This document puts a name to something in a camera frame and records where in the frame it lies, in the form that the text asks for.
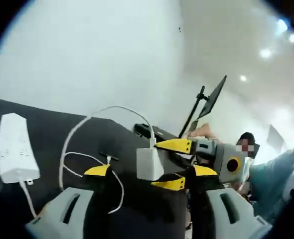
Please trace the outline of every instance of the person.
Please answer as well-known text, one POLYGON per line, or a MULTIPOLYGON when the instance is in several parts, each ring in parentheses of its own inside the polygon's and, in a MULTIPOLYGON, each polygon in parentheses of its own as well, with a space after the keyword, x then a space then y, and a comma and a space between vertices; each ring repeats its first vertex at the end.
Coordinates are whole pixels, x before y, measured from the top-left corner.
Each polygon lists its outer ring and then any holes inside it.
MULTIPOLYGON (((189 134, 191 137, 216 138, 211 132, 209 124, 204 124, 189 134)), ((245 133, 243 135, 243 137, 240 137, 238 145, 240 143, 245 151, 244 146, 250 143, 250 139, 247 138, 250 134, 245 133)), ((285 205, 282 200, 283 190, 293 170, 294 149, 284 152, 267 163, 250 167, 248 182, 251 187, 250 193, 256 201, 253 204, 255 215, 260 215, 270 224, 275 221, 285 205)))

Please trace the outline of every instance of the white power strip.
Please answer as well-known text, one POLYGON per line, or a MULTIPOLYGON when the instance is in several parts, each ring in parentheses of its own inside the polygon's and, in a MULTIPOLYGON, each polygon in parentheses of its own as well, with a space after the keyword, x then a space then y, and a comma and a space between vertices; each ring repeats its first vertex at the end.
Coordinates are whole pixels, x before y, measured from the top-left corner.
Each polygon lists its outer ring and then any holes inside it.
POLYGON ((14 113, 3 115, 0 122, 0 177, 4 183, 40 177, 26 119, 14 113))

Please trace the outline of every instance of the white cable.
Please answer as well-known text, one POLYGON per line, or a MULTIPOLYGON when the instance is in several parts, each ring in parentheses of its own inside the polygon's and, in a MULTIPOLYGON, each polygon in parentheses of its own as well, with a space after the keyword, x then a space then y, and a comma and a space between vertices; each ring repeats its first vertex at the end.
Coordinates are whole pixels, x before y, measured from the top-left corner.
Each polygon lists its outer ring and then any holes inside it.
POLYGON ((123 106, 109 106, 109 107, 106 107, 104 109, 101 109, 99 111, 96 111, 96 112, 93 112, 90 116, 87 116, 85 117, 83 120, 81 120, 74 128, 72 128, 72 130, 68 133, 66 139, 65 139, 65 142, 64 142, 64 146, 63 146, 63 149, 62 149, 62 153, 61 153, 61 157, 60 157, 60 162, 59 162, 59 172, 58 172, 58 183, 59 183, 59 187, 61 188, 61 190, 63 191, 64 190, 64 187, 63 187, 63 169, 64 169, 64 158, 65 158, 65 154, 66 154, 66 150, 67 150, 67 146, 68 146, 68 143, 69 141, 71 140, 73 134, 76 132, 76 130, 78 130, 83 124, 85 124, 88 120, 90 120, 92 118, 92 116, 94 116, 95 114, 99 113, 99 112, 102 112, 102 111, 105 111, 105 110, 108 110, 108 109, 111 109, 111 108, 120 108, 120 109, 125 109, 127 111, 130 111, 138 116, 140 116, 144 121, 146 121, 146 123, 148 124, 149 128, 150 128, 150 139, 149 139, 149 143, 150 143, 150 147, 152 148, 155 143, 156 143, 156 139, 155 139, 155 136, 154 136, 154 131, 153 131, 153 128, 151 126, 151 124, 148 122, 148 120, 143 117, 141 114, 137 113, 136 111, 134 110, 131 110, 129 108, 126 108, 126 107, 123 107, 123 106))
MULTIPOLYGON (((93 156, 87 155, 87 154, 78 153, 78 152, 68 152, 68 153, 65 154, 65 156, 68 155, 68 154, 77 154, 77 155, 82 155, 82 156, 85 156, 85 157, 90 157, 90 158, 96 160, 97 162, 99 162, 100 164, 105 165, 102 161, 98 160, 97 158, 95 158, 93 156)), ((72 169, 68 168, 66 165, 64 165, 64 168, 66 168, 69 172, 71 172, 72 174, 74 174, 74 175, 76 175, 78 177, 83 177, 82 175, 80 175, 78 173, 75 173, 72 169)), ((124 186, 123 186, 121 180, 119 179, 119 177, 117 176, 117 174, 114 171, 112 171, 112 173, 114 174, 114 176, 116 177, 116 179, 118 180, 118 182, 119 182, 119 184, 120 184, 120 186, 122 188, 122 195, 121 195, 121 201, 119 202, 118 207, 116 207, 115 209, 108 212, 108 214, 114 213, 114 212, 118 211, 122 207, 123 201, 124 201, 124 196, 125 196, 125 190, 124 190, 124 186)))
POLYGON ((22 179, 19 180, 19 184, 20 184, 21 188, 23 189, 24 194, 26 195, 26 199, 27 199, 29 208, 31 210, 31 213, 33 214, 33 217, 36 218, 37 217, 37 214, 35 212, 35 209, 34 209, 34 206, 33 206, 33 202, 32 202, 32 199, 31 199, 31 196, 28 193, 26 184, 24 183, 24 181, 22 179))

